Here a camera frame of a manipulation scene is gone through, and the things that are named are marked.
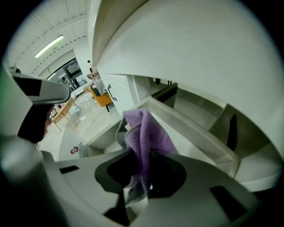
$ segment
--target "ceiling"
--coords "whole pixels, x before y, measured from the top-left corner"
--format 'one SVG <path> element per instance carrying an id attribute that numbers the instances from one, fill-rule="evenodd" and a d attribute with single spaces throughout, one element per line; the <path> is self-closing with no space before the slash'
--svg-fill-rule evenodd
<path id="1" fill-rule="evenodd" d="M 17 65 L 22 73 L 38 76 L 58 57 L 72 50 L 72 45 L 87 39 L 87 18 L 91 0 L 46 0 L 22 22 L 6 50 L 5 61 Z M 64 38 L 35 55 L 50 42 Z"/>

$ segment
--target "clothes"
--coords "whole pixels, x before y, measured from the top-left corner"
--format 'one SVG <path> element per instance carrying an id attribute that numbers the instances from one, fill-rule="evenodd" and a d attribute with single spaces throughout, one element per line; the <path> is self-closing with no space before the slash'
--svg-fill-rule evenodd
<path id="1" fill-rule="evenodd" d="M 139 165 L 139 174 L 132 176 L 126 199 L 126 205 L 138 202 L 148 196 L 151 186 L 150 151 L 159 153 L 178 153 L 169 135 L 146 109 L 123 112 L 115 138 L 122 148 L 135 152 Z"/>

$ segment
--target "cabinet door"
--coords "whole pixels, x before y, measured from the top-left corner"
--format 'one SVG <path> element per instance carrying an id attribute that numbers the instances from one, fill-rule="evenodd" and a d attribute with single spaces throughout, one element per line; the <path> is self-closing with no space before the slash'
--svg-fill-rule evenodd
<path id="1" fill-rule="evenodd" d="M 101 77 L 120 114 L 124 110 L 131 109 L 137 103 L 131 76 L 104 74 Z"/>

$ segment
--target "orange chair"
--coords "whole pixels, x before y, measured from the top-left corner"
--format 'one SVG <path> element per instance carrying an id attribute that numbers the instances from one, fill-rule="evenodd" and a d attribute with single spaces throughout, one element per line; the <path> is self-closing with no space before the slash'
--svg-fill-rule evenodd
<path id="1" fill-rule="evenodd" d="M 108 105 L 112 103 L 112 100 L 109 96 L 109 94 L 106 92 L 103 95 L 99 95 L 97 96 L 95 94 L 95 92 L 93 91 L 92 87 L 90 86 L 88 88 L 88 90 L 92 93 L 93 97 L 95 98 L 95 100 L 97 101 L 97 103 L 101 106 L 101 107 L 106 107 L 107 111 L 109 112 L 110 110 L 108 109 Z"/>

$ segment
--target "red logo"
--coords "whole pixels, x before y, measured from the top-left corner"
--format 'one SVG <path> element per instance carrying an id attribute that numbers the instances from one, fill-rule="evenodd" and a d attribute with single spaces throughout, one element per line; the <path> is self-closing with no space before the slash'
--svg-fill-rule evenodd
<path id="1" fill-rule="evenodd" d="M 75 154 L 76 152 L 78 152 L 78 147 L 74 147 L 71 151 L 70 151 L 70 153 L 71 154 Z"/>

